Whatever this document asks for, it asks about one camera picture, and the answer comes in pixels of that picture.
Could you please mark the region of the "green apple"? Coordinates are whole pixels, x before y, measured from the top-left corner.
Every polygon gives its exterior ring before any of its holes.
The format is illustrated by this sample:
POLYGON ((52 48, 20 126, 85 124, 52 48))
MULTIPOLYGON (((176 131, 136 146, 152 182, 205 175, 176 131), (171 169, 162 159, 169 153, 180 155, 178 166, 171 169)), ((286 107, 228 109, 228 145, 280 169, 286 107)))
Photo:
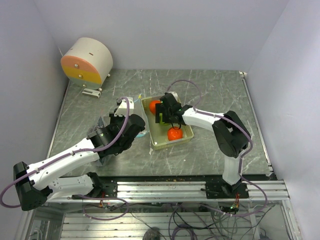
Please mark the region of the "green apple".
POLYGON ((169 125, 173 124, 172 121, 170 120, 170 118, 168 117, 168 115, 165 113, 160 113, 159 119, 160 119, 159 123, 163 126, 169 126, 169 125))

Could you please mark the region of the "orange fruit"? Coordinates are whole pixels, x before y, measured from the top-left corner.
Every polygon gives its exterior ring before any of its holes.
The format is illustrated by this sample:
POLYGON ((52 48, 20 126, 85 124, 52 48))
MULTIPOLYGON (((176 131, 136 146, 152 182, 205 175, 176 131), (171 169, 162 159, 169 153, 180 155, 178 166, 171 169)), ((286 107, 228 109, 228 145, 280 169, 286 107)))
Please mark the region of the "orange fruit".
POLYGON ((160 100, 153 100, 149 103, 149 111, 155 115, 156 114, 156 104, 161 104, 160 100))

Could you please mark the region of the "blue-zipper clear bag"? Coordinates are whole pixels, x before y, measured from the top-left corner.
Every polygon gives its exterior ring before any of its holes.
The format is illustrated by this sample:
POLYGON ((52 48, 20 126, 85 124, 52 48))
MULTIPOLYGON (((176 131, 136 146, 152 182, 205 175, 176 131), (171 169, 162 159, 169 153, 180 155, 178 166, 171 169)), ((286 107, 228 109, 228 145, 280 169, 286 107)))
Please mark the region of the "blue-zipper clear bag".
POLYGON ((148 118, 145 113, 145 109, 143 107, 141 93, 133 97, 133 103, 134 103, 133 113, 140 116, 145 122, 144 130, 140 131, 139 134, 136 136, 136 138, 142 138, 150 132, 150 128, 149 128, 148 118))

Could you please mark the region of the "small red-orange fruit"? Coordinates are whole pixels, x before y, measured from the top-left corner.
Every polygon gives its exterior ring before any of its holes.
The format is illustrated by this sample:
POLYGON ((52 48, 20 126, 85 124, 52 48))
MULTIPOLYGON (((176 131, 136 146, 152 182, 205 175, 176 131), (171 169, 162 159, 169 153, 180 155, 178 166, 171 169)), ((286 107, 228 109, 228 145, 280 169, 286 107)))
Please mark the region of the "small red-orange fruit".
POLYGON ((167 139, 169 141, 175 141, 175 140, 179 140, 183 138, 183 130, 181 128, 177 128, 177 127, 171 127, 168 131, 167 131, 167 139))

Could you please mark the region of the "yellow-green perforated plastic basket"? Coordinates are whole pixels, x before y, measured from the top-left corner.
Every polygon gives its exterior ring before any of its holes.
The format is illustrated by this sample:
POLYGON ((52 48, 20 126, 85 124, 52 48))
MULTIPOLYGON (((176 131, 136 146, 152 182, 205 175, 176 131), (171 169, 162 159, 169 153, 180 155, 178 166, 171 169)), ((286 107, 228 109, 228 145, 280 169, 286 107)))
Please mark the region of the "yellow-green perforated plastic basket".
POLYGON ((159 123, 156 123, 155 115, 153 115, 149 110, 149 104, 151 101, 154 100, 160 100, 162 96, 156 96, 156 97, 145 97, 142 98, 142 104, 144 107, 144 111, 146 113, 147 119, 148 119, 148 125, 149 125, 149 135, 151 144, 154 150, 160 150, 167 147, 172 147, 175 145, 181 145, 189 142, 193 137, 194 133, 189 125, 182 125, 173 123, 172 125, 161 125, 159 123), (167 131, 171 127, 176 127, 179 129, 182 129, 183 131, 183 138, 178 140, 169 141, 167 138, 167 131))

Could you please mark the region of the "red-zipper clear bag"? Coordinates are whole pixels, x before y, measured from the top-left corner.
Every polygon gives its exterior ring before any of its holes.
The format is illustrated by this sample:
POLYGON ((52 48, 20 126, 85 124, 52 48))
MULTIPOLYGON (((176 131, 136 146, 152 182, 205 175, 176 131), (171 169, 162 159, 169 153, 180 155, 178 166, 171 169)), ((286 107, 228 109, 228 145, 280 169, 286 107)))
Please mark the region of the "red-zipper clear bag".
MULTIPOLYGON (((102 148, 107 144, 106 137, 103 135, 106 133, 105 131, 105 120, 106 116, 100 116, 96 123, 89 127, 87 131, 87 135, 90 139, 93 139, 94 148, 102 148)), ((102 167, 107 164, 109 157, 104 155, 104 153, 98 153, 100 159, 95 162, 96 167, 102 167)))

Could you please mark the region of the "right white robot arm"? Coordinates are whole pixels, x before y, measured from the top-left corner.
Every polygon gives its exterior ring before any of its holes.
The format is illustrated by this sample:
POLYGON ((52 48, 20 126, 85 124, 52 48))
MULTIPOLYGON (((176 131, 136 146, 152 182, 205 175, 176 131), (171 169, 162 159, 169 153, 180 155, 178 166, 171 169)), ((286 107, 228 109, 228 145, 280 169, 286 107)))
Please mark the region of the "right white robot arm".
POLYGON ((205 192, 222 194, 226 198, 239 192, 243 157, 253 145, 249 131, 234 111, 213 113, 191 105, 183 106, 173 93, 167 92, 155 104, 154 114, 157 124, 188 125, 213 132, 219 150, 224 154, 224 169, 222 182, 216 185, 216 190, 207 189, 205 192))

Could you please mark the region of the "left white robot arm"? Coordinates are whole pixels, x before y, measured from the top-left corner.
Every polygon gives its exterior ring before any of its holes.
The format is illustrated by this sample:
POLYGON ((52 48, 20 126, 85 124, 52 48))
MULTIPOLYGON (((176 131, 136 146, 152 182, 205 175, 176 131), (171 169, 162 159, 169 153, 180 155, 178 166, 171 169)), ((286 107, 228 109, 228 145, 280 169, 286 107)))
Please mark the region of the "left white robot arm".
POLYGON ((73 147, 41 162, 15 164, 14 179, 21 178, 15 184, 21 209, 30 211, 49 199, 72 195, 91 199, 106 195, 107 185, 101 182, 97 173, 88 172, 76 177, 64 175, 85 164, 126 151, 145 125, 143 118, 137 114, 131 114, 128 118, 111 115, 109 125, 95 126, 87 137, 73 147))

